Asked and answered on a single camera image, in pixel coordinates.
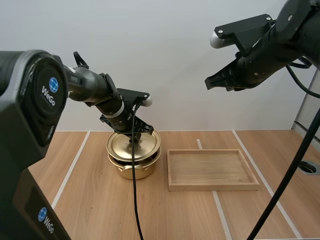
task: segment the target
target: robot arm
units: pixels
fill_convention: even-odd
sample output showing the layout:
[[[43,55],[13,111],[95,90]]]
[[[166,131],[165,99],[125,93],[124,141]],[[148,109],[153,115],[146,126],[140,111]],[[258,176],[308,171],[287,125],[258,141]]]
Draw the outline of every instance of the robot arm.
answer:
[[[78,67],[70,68],[42,50],[0,51],[0,236],[6,239],[70,239],[28,170],[46,155],[68,96],[96,106],[128,141],[133,106],[151,104],[148,93],[116,89],[109,75],[75,56]],[[152,132],[135,118],[135,139]]]
[[[255,88],[281,68],[306,56],[320,64],[319,1],[288,0],[276,20],[260,15],[215,28],[214,48],[236,44],[236,59],[205,80],[207,89]]]

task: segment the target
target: wego logo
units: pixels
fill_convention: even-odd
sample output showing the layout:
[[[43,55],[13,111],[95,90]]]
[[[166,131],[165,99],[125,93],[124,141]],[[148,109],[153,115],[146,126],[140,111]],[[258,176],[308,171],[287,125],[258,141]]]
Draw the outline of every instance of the wego logo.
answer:
[[[54,233],[54,225],[50,223],[50,218],[47,216],[47,208],[43,207],[40,209],[39,214],[38,214],[38,221],[43,222],[43,224],[46,226],[48,231],[53,234]]]
[[[42,93],[45,96],[45,98],[48,99],[49,103],[52,106],[56,105],[56,102],[54,101],[54,97],[49,94],[49,91],[46,89],[45,86],[42,86]]]

